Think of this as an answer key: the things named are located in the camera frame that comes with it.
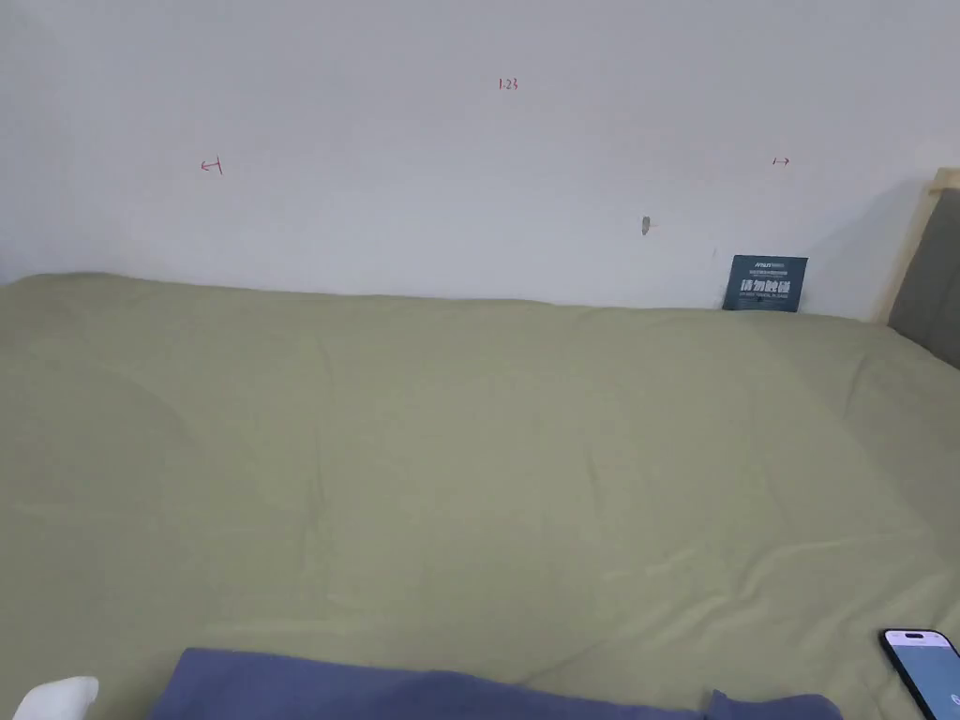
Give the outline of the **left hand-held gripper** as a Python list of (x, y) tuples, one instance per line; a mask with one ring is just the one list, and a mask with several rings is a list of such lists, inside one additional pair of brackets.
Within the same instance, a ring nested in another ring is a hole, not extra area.
[(46, 682), (22, 699), (12, 720), (83, 720), (96, 702), (99, 681), (79, 676)]

